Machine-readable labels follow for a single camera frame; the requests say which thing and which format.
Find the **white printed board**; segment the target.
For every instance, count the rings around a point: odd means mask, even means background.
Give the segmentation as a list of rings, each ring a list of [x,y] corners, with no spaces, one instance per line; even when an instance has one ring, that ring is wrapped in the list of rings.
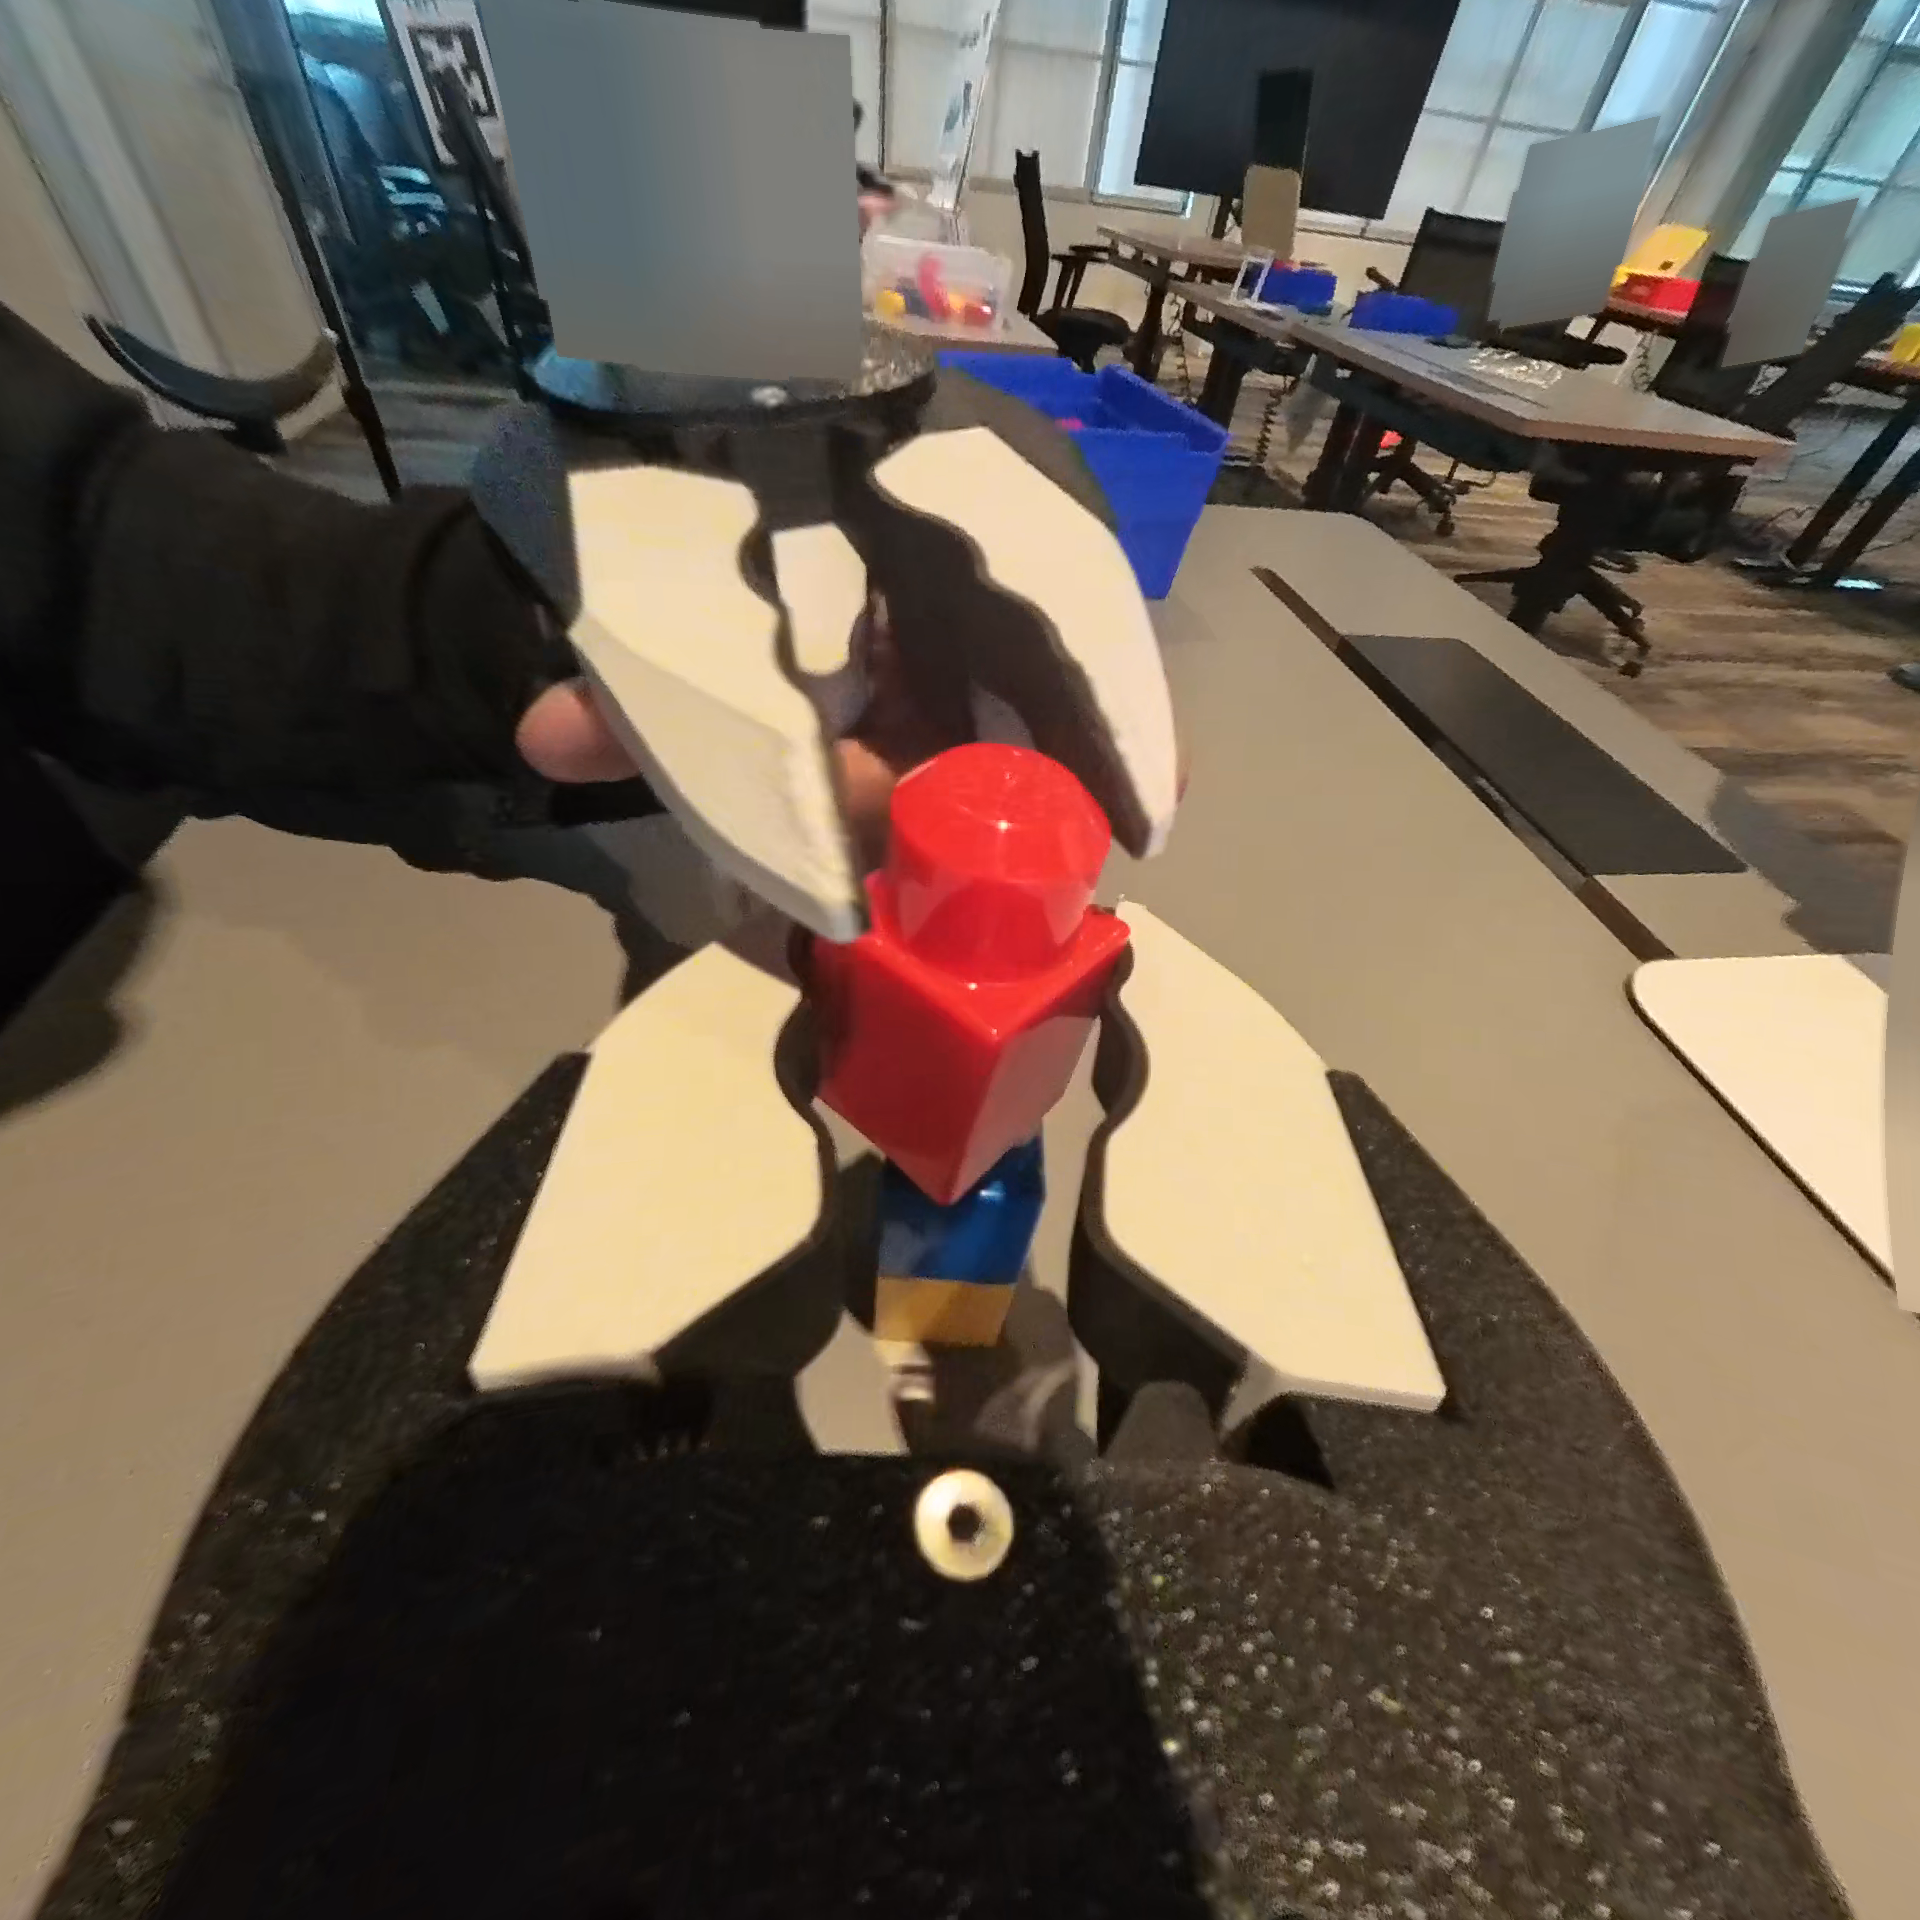
[[[964,194],[998,12],[1001,3],[967,3],[954,15],[954,43],[927,165],[927,205],[939,216],[954,216]]]

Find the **white desk mat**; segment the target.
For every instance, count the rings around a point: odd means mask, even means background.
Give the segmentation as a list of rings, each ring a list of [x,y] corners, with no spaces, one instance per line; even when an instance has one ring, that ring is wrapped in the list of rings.
[[[1662,957],[1625,988],[1644,1025],[1889,1279],[1883,957]]]

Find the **yellow mega block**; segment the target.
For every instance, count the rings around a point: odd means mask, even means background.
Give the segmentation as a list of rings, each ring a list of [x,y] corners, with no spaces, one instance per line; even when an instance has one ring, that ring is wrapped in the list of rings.
[[[993,1348],[1018,1283],[877,1273],[877,1341],[915,1348]]]

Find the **black monitor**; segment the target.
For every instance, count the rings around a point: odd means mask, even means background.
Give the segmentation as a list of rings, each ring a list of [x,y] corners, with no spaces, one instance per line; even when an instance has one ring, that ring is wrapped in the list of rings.
[[[1306,75],[1300,200],[1387,214],[1458,3],[1167,3],[1134,181],[1237,198],[1245,170],[1282,165],[1261,141],[1261,80]]]

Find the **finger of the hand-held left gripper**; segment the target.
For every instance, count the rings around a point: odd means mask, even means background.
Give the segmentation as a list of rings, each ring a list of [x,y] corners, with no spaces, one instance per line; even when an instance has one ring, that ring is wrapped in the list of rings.
[[[566,474],[570,636],[609,726],[684,837],[818,937],[865,925],[831,744],[864,696],[868,572],[829,521],[767,529],[737,479]]]
[[[1134,858],[1163,852],[1180,749],[1159,636],[1058,427],[935,427],[868,468],[868,575],[900,680],[947,744],[1012,713]]]

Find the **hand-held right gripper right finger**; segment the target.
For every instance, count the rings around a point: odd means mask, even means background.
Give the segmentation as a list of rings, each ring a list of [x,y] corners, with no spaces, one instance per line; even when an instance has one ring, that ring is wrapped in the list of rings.
[[[1140,900],[1100,1008],[1068,1326],[1115,1455],[1153,1386],[1230,1440],[1272,1406],[1430,1416],[1447,1386],[1315,1049]]]

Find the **blue plastic bin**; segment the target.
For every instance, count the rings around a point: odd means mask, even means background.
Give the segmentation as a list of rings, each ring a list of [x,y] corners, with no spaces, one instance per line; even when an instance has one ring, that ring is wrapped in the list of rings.
[[[937,362],[1020,400],[1078,447],[1140,597],[1163,601],[1212,494],[1226,430],[1126,365],[1084,373],[1063,355],[1012,351],[939,351]]]

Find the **black desk mat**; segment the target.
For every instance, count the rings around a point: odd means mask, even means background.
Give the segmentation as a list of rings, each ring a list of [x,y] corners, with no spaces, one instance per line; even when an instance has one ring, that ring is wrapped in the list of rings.
[[[1741,874],[1746,861],[1450,636],[1347,636],[1347,669],[1582,877]]]

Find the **background office desk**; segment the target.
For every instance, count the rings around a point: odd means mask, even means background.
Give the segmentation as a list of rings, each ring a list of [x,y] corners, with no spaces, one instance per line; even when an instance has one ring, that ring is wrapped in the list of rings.
[[[1554,506],[1537,558],[1526,566],[1462,572],[1456,583],[1506,586],[1506,620],[1523,636],[1541,636],[1568,603],[1589,603],[1618,636],[1611,657],[1620,675],[1644,667],[1644,616],[1597,575],[1596,555],[1699,560],[1741,490],[1737,468],[1790,458],[1786,437],[1589,373],[1528,384],[1492,373],[1483,348],[1306,318],[1196,283],[1175,292],[1207,312],[1218,348],[1257,341],[1307,359],[1300,389],[1332,404],[1304,485],[1307,507],[1354,516],[1385,434],[1462,465],[1526,474],[1532,494]]]
[[[1234,299],[1245,276],[1257,283],[1283,256],[1128,226],[1100,226],[1096,232],[1110,247],[1107,264],[1147,287],[1138,329],[1126,348],[1128,368],[1147,382],[1159,381],[1167,343],[1187,329],[1207,345],[1231,341],[1234,359],[1258,371],[1289,365],[1299,355],[1300,345],[1283,318],[1257,322],[1255,307]]]

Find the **red mega block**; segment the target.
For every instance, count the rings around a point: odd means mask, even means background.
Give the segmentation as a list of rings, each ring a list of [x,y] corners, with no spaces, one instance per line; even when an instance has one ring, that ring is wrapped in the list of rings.
[[[819,1103],[933,1202],[1042,1132],[1132,931],[1094,904],[1112,829],[1058,760],[964,744],[891,798],[868,927],[814,941]]]

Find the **person's left forearm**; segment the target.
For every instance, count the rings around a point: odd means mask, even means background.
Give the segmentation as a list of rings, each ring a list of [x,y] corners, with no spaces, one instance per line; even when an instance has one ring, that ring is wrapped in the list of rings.
[[[1,310],[4,742],[203,803],[490,787],[535,821],[663,814],[560,786],[516,729],[579,682],[462,490],[362,504],[160,427]]]

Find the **blue mega block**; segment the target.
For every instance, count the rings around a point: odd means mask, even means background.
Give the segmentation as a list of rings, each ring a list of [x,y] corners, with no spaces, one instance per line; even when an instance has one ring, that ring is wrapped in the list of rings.
[[[877,1276],[1014,1283],[1046,1200],[1042,1139],[1012,1147],[960,1198],[935,1202],[894,1162],[877,1187]]]

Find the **clear box of toy blocks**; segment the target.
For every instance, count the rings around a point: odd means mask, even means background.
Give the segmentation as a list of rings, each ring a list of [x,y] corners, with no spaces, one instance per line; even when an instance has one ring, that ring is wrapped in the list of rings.
[[[861,305],[879,323],[917,322],[964,335],[1007,323],[1012,263],[970,242],[939,242],[900,231],[861,241]]]

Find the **black-and-white tag sign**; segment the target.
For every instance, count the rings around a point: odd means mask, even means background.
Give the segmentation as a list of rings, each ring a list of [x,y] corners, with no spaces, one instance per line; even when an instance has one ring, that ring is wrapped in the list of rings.
[[[381,3],[409,84],[426,141],[442,167],[458,165],[446,145],[442,93],[467,97],[469,113],[492,159],[507,159],[506,124],[496,97],[496,75],[475,3]]]

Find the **red and yellow bin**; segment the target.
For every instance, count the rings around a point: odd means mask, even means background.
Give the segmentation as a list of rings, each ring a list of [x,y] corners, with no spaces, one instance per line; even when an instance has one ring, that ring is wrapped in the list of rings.
[[[1699,226],[1655,226],[1620,263],[1607,292],[1611,305],[1686,316],[1699,292],[1699,276],[1688,274],[1704,256],[1709,231]]]

